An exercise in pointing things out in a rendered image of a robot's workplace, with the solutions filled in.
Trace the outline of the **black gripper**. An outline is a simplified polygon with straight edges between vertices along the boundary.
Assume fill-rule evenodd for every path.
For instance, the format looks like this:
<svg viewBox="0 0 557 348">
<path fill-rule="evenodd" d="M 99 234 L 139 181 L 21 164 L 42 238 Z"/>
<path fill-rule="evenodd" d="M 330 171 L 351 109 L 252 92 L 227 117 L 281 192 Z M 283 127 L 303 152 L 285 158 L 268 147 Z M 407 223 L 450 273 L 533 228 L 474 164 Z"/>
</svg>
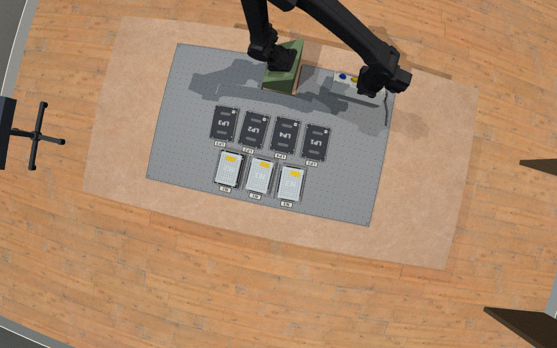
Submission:
<svg viewBox="0 0 557 348">
<path fill-rule="evenodd" d="M 376 92 L 368 90 L 368 88 L 370 86 L 375 84 L 375 83 L 370 82 L 367 78 L 366 73 L 368 71 L 368 68 L 369 68 L 368 66 L 363 65 L 362 68 L 360 69 L 356 88 L 358 88 L 358 92 L 357 92 L 358 94 L 360 94 L 360 95 L 363 94 L 363 95 L 366 95 L 370 98 L 374 98 L 376 96 Z"/>
</svg>

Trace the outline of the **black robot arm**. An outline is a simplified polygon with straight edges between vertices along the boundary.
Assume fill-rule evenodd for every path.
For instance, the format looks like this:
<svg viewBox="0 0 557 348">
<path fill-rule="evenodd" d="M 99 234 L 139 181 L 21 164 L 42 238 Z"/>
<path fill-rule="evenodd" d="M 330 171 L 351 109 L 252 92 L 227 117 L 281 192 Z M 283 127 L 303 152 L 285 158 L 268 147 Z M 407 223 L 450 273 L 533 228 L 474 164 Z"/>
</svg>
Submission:
<svg viewBox="0 0 557 348">
<path fill-rule="evenodd" d="M 398 65 L 397 49 L 376 37 L 338 0 L 241 0 L 250 32 L 247 54 L 267 62 L 268 70 L 291 71 L 297 51 L 275 44 L 279 37 L 269 23 L 267 1 L 283 12 L 297 6 L 351 47 L 369 67 L 367 78 L 375 83 L 369 91 L 377 93 L 385 87 L 391 93 L 401 93 L 410 85 L 412 74 Z"/>
</svg>

